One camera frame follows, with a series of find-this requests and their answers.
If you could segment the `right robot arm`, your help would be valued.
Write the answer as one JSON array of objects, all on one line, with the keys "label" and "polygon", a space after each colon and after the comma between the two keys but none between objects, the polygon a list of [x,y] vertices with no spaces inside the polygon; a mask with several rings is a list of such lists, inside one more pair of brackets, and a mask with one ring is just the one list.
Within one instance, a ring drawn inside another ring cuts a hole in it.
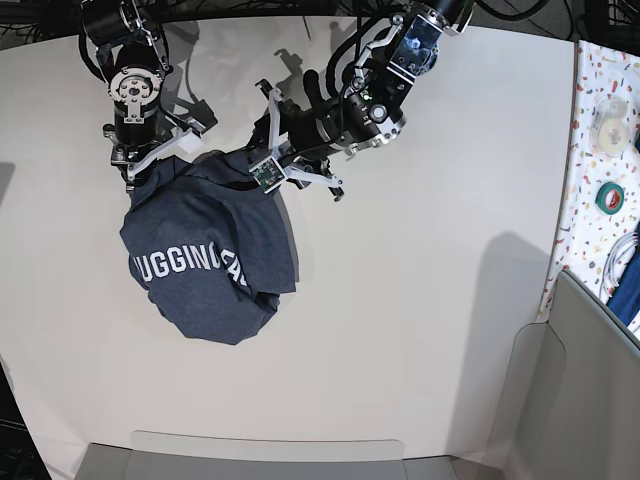
[{"label": "right robot arm", "polygon": [[162,105],[164,82],[173,72],[169,44],[139,1],[82,1],[80,7],[79,52],[113,102],[113,121],[102,133],[111,142],[110,163],[131,192],[173,147],[197,148],[205,125]]}]

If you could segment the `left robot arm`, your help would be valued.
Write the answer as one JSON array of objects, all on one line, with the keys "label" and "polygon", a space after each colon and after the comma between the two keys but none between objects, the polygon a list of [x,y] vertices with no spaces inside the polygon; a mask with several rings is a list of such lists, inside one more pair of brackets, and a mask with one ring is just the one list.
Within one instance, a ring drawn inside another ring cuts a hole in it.
[{"label": "left robot arm", "polygon": [[381,9],[332,54],[323,75],[304,73],[308,109],[260,80],[268,107],[248,147],[255,154],[249,173],[263,192],[284,182],[299,188],[316,183],[340,200],[344,191],[330,170],[331,156],[352,158],[399,136],[406,123],[401,106],[416,80],[434,67],[441,35],[463,33],[473,10],[471,1]]}]

